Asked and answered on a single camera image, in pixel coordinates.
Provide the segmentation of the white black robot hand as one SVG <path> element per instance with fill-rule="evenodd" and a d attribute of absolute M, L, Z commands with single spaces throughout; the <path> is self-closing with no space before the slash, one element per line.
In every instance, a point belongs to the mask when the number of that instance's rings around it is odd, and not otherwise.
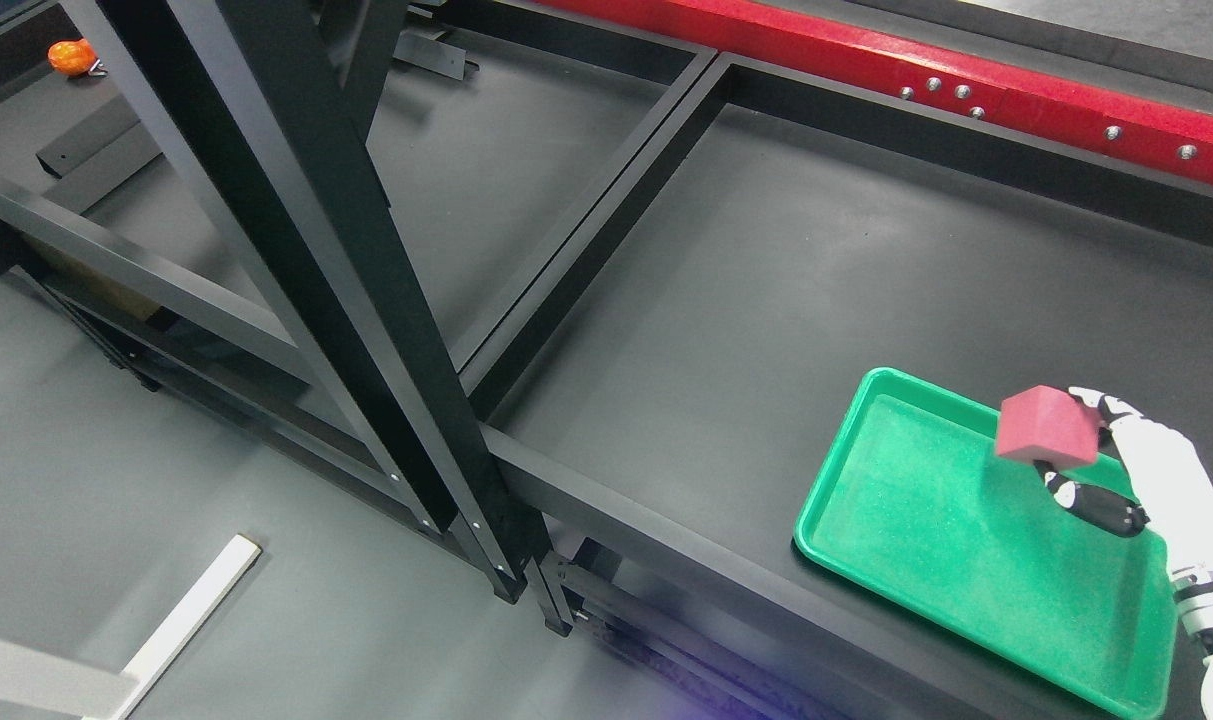
<path fill-rule="evenodd" d="M 1132 537 L 1150 530 L 1164 542 L 1164 568 L 1177 592 L 1213 585 L 1213 484 L 1188 438 L 1121 398 L 1097 389 L 1050 389 L 1112 439 L 1135 501 L 1066 478 L 1049 461 L 1035 461 L 1050 497 L 1074 516 Z"/>

